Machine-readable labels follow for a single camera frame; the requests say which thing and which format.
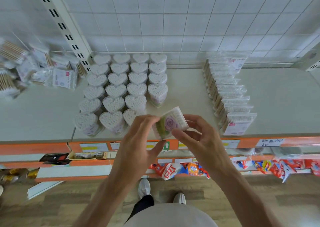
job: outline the shoe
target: shoe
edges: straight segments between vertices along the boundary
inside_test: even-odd
[[[186,204],[186,197],[182,192],[178,193],[173,200],[174,203]]]
[[[138,186],[138,195],[140,199],[142,199],[143,196],[150,195],[150,190],[151,187],[148,179],[142,178]]]

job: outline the foot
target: foot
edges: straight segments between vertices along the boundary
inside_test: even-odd
[[[182,192],[178,193],[173,200],[174,203],[186,204],[186,197]]]
[[[138,186],[138,195],[140,199],[142,199],[143,196],[150,195],[150,190],[151,187],[148,179],[142,178]]]

